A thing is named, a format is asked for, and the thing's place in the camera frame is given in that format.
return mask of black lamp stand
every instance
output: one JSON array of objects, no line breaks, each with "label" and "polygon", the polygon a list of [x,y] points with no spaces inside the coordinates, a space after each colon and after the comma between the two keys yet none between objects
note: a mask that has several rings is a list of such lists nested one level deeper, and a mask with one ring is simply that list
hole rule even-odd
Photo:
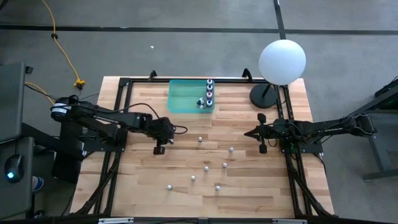
[{"label": "black lamp stand", "polygon": [[250,91],[251,103],[261,109],[273,106],[276,98],[276,91],[271,88],[271,84],[258,84]]}]

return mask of concrete floor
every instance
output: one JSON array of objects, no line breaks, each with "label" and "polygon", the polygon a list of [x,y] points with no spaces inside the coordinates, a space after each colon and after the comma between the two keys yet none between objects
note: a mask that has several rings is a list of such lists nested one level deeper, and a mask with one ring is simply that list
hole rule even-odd
[{"label": "concrete floor", "polygon": [[[47,0],[64,26],[277,28],[272,0]],[[286,29],[396,30],[394,0],[280,0]],[[0,22],[51,25],[41,1],[11,0]],[[258,57],[277,34],[155,32],[59,32],[59,41],[87,84],[81,95],[100,90],[105,75],[238,77],[244,68],[259,76]],[[77,94],[76,80],[50,31],[0,30],[0,62],[25,61],[35,68],[27,80],[55,96]],[[307,54],[303,77],[314,121],[336,119],[367,103],[396,75],[398,36],[288,35]],[[96,97],[90,98],[95,103]],[[27,90],[24,122],[51,135],[49,102]],[[40,108],[40,114],[29,113]],[[344,218],[398,222],[398,178],[362,181],[377,170],[366,139],[335,136],[324,143],[333,206]],[[393,158],[395,165],[398,159]],[[42,169],[41,175],[48,176]],[[44,190],[38,207],[60,215],[73,186]]]}]

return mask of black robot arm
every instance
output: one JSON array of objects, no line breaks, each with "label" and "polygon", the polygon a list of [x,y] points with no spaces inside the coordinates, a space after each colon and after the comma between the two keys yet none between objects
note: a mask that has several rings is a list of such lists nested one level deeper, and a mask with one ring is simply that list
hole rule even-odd
[{"label": "black robot arm", "polygon": [[147,113],[119,113],[87,101],[79,101],[75,95],[59,98],[55,106],[51,107],[51,117],[58,122],[76,122],[88,128],[95,135],[83,136],[83,139],[94,138],[93,141],[111,145],[110,148],[121,142],[125,130],[145,134],[157,141],[154,148],[155,155],[164,154],[165,147],[162,145],[173,143],[175,132],[175,126],[166,117],[152,119],[152,115]]},{"label": "black robot arm", "polygon": [[244,135],[261,142],[260,153],[262,154],[267,153],[265,139],[286,139],[292,144],[313,144],[325,136],[337,134],[369,136],[376,132],[371,119],[363,114],[353,114],[345,118],[317,123],[276,119],[272,124],[265,124],[264,114],[258,114],[257,118],[260,125]]}]

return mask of lamp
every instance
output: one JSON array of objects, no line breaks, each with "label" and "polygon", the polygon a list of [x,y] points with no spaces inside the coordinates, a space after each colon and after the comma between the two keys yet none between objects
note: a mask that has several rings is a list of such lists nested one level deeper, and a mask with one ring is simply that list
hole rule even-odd
[{"label": "lamp", "polygon": [[298,79],[306,64],[305,53],[291,40],[277,40],[269,44],[260,55],[259,69],[269,84],[259,84],[250,91],[250,101],[258,108],[273,106],[277,99],[271,84],[287,85]]}]

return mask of plastic tray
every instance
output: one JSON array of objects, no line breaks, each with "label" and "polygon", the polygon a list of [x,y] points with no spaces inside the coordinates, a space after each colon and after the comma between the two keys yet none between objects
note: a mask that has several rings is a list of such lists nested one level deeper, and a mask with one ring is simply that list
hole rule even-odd
[{"label": "plastic tray", "polygon": [[171,113],[212,113],[215,107],[215,84],[213,82],[213,104],[200,109],[197,101],[206,101],[207,80],[171,80],[167,107]]}]

